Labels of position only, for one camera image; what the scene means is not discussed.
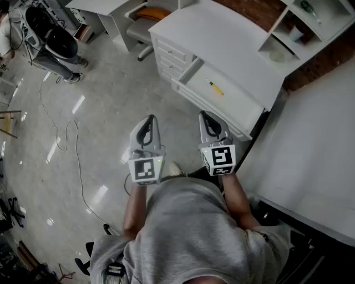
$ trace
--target metal stand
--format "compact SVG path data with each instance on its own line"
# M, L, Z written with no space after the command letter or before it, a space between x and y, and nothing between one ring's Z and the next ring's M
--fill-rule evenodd
M63 270L62 270L62 265L59 263L59 269L60 269L60 272L62 274L61 278L58 280L58 282L56 284L59 284L63 279L73 279L73 275L75 274L75 271L74 272L71 272L69 274L64 274L63 273Z

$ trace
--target white desk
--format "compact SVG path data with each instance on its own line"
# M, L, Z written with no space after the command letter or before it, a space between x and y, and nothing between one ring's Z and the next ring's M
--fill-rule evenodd
M271 110L285 78L257 54L267 33L211 0L175 11L149 31L158 70L173 89L221 116L241 140L252 139L253 126L264 108ZM218 97L204 76L225 95Z
M112 41L125 51L137 41L126 34L132 24L124 14L143 3L143 0L72 0L66 7L97 13Z
M73 0L67 4L66 7L109 16L118 7L121 7L128 1L129 0Z

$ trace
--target sneaker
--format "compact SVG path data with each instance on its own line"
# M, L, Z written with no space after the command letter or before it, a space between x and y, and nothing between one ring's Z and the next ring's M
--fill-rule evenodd
M73 84L80 80L80 73L73 73L69 79L64 79L65 84Z
M80 57L80 61L78 64L85 68L86 66L88 66L89 62L85 58Z
M171 162L169 164L169 173L170 175L182 175L184 174L183 170L178 166L176 162Z

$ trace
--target gray chair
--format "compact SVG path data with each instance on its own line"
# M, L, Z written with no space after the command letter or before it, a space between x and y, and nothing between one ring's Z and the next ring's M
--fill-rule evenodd
M142 61L153 51L153 44L148 30L157 22L146 18L138 18L136 15L140 10L143 10L146 7L159 7L168 10L169 12L173 12L178 8L178 0L148 0L125 14L125 17L133 22L127 29L127 35L137 39L139 43L145 43L148 45L138 55L138 61Z

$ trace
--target white cabinet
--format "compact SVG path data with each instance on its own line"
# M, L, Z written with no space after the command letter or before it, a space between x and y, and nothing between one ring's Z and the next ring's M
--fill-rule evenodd
M191 64L194 55L171 41L152 33L156 64L162 78L170 82L178 78Z
M220 95L206 78L213 80L224 94ZM252 139L250 132L264 108L209 63L196 58L181 76L171 78L171 85L201 109L221 117L238 139Z

